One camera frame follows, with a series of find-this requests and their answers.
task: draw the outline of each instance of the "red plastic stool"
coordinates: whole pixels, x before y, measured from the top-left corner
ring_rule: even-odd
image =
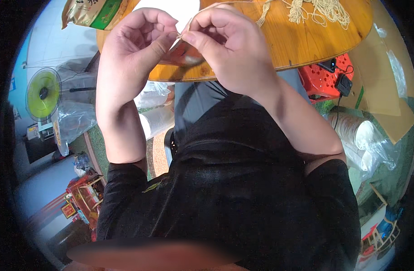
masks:
[[[312,104],[333,100],[340,97],[340,92],[335,88],[335,83],[340,73],[348,73],[346,76],[353,79],[353,67],[348,54],[335,57],[337,60],[335,73],[330,73],[316,64],[298,69],[300,81],[306,90]]]

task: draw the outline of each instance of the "tabletop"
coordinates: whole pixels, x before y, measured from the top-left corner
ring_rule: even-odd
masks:
[[[216,2],[229,0],[200,0],[200,9]],[[233,3],[249,18],[257,21],[263,12],[265,0],[253,0],[248,3]],[[139,0],[129,0],[123,17],[129,14]],[[290,9],[281,0],[271,3],[261,29],[266,36],[270,55],[276,71],[323,62],[342,55],[356,47],[365,39],[373,25],[373,13],[370,0],[340,0],[350,15],[350,24],[344,30],[340,23],[327,21],[327,27],[319,25],[311,18],[304,23],[289,21]],[[308,12],[313,10],[312,3],[303,3]],[[97,30],[97,45],[101,51],[109,32]],[[157,65],[150,73],[149,80],[161,82],[196,82],[215,80],[215,74],[207,62],[192,67]]]

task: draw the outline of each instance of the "gray pants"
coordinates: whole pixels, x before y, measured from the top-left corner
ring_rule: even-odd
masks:
[[[297,69],[278,72],[277,74],[311,104],[300,82]],[[230,107],[230,110],[239,108],[263,109],[255,100],[232,93],[216,81],[175,84],[174,136],[177,142],[184,137],[190,126],[199,120],[205,112],[225,98],[233,100],[233,106]]]

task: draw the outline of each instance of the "electric fan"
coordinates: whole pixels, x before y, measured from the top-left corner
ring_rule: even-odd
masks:
[[[42,68],[29,81],[26,90],[26,110],[35,121],[46,121],[58,108],[64,91],[75,92],[95,90],[79,88],[62,90],[59,74],[52,68]]]

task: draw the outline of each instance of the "hand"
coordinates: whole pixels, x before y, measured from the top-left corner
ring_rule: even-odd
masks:
[[[151,70],[175,41],[176,23],[176,19],[160,9],[141,8],[127,15],[111,31],[98,68],[100,111],[119,110],[139,95]]]
[[[225,43],[214,36],[222,36]],[[198,49],[228,90],[257,100],[277,86],[275,69],[259,27],[237,9],[223,4],[199,13],[182,39]]]

